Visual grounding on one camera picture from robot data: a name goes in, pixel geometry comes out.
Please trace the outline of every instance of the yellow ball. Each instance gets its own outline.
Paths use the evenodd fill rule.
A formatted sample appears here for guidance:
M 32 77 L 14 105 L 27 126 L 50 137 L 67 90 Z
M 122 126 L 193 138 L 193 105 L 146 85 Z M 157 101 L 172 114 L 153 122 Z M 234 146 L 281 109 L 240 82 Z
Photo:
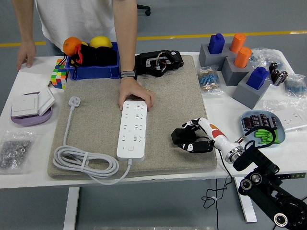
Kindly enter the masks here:
M 109 48 L 112 48 L 112 43 L 110 41 L 110 39 L 108 37 L 105 36 L 97 36 L 94 37 L 91 41 L 90 41 L 90 46 L 98 48 L 101 46 L 107 46 Z

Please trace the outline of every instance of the rubik's cube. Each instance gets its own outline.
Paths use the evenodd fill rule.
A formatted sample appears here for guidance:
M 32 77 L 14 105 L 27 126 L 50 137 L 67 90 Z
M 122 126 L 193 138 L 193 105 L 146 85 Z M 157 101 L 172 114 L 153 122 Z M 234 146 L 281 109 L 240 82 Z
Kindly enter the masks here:
M 55 88 L 65 89 L 68 77 L 68 70 L 65 69 L 65 62 L 62 65 L 59 65 L 61 61 L 62 59 L 57 60 L 57 63 L 51 75 L 51 83 Z

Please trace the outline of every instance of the yellow floor line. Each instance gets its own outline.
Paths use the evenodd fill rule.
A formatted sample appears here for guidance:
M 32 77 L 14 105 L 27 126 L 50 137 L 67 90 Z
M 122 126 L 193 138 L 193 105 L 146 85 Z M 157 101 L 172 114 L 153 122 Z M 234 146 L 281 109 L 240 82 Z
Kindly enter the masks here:
M 224 37 L 234 36 L 236 33 L 225 33 Z M 246 32 L 246 36 L 262 36 L 262 35 L 293 35 L 293 34 L 307 34 L 307 30 L 290 30 L 290 31 L 267 31 L 267 32 Z M 182 35 L 163 35 L 163 36 L 143 36 L 138 37 L 141 40 L 162 40 L 162 39 L 183 39 L 183 38 L 202 38 L 211 37 L 212 34 L 182 34 Z M 45 45 L 46 42 L 35 42 L 36 45 Z M 20 42 L 17 43 L 1 43 L 0 47 L 12 47 L 20 46 Z

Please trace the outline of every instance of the white t-shirt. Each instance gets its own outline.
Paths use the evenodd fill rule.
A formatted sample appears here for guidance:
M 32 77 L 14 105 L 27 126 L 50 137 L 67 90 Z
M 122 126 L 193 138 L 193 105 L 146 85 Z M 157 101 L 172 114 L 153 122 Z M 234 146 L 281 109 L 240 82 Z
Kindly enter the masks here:
M 116 41 L 112 0 L 35 0 L 44 36 L 63 51 L 69 37 Z

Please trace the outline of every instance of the power strip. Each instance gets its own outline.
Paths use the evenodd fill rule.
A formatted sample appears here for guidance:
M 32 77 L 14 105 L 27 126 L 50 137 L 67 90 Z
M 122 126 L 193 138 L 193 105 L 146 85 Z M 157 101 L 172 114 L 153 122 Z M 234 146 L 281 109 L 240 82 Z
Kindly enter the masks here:
M 144 101 L 124 102 L 118 136 L 118 160 L 145 159 L 146 119 L 147 105 Z

